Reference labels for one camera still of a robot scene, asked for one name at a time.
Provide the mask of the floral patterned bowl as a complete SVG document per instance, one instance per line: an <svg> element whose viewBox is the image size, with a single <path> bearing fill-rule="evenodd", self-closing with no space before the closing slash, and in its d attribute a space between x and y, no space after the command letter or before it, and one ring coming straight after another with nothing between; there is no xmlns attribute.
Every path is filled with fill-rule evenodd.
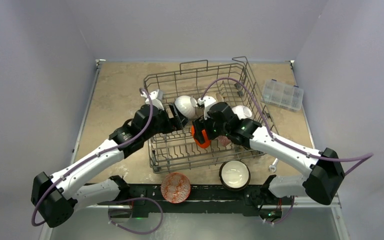
<svg viewBox="0 0 384 240"><path fill-rule="evenodd" d="M232 142L230 139L228 139L227 136L225 135L221 135L221 136L218 136L217 137L217 141L223 146L223 147L227 147L228 145L230 145Z"/></svg>

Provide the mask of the orange bowl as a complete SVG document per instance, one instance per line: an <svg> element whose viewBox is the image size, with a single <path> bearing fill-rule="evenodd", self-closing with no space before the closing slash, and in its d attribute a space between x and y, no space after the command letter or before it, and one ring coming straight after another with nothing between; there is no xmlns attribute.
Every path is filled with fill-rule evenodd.
<svg viewBox="0 0 384 240"><path fill-rule="evenodd" d="M211 145L211 140L208 138L207 132L205 129L202 129L200 132L195 130L194 126L191 126L190 133L194 142L198 147L202 149L207 149Z"/></svg>

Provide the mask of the plain white bowl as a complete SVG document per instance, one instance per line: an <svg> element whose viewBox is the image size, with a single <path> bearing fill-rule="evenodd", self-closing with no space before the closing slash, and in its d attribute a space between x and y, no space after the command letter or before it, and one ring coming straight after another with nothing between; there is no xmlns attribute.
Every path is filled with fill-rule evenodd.
<svg viewBox="0 0 384 240"><path fill-rule="evenodd" d="M197 100L189 95L181 95L174 102L177 110L188 119L193 119L196 115Z"/></svg>

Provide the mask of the black bowl white inside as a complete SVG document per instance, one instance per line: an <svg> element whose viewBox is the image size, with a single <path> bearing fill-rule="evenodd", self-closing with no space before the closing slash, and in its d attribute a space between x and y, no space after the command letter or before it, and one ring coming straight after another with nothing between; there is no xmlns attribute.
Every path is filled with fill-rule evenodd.
<svg viewBox="0 0 384 240"><path fill-rule="evenodd" d="M221 185L229 191L240 191L248 186L251 173L248 166L239 161L224 162L219 169Z"/></svg>

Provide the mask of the red white patterned bowl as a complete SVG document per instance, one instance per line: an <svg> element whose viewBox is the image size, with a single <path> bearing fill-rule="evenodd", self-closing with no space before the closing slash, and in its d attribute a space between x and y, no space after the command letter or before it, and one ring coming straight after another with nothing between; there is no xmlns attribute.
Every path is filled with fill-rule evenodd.
<svg viewBox="0 0 384 240"><path fill-rule="evenodd" d="M163 198L172 204L180 204L187 200L192 190L190 180L180 172L168 174L160 185Z"/></svg>

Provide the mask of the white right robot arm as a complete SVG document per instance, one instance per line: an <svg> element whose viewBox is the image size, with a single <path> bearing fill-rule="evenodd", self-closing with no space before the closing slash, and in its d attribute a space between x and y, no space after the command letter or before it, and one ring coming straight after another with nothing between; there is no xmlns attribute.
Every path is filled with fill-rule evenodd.
<svg viewBox="0 0 384 240"><path fill-rule="evenodd" d="M277 158L300 172L298 176L270 176L260 196L268 204L286 196L308 196L322 205L330 205L345 178L337 153L326 148L307 148L273 133L266 125L240 119L225 102L198 101L203 116L192 122L193 137L200 143L219 136L233 144Z"/></svg>

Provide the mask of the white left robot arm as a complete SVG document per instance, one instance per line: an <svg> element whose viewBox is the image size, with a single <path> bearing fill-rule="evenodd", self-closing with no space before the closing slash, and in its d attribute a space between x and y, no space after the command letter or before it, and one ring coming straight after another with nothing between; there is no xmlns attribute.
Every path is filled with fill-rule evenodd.
<svg viewBox="0 0 384 240"><path fill-rule="evenodd" d="M98 203L114 202L122 205L131 197L130 187L118 175L88 184L108 167L126 159L144 147L145 142L158 134L182 130L189 119L174 104L165 109L144 104L133 118L111 133L101 145L72 165L51 175L44 172L33 180L31 202L33 226L38 226L36 215L54 228L68 220L74 212Z"/></svg>

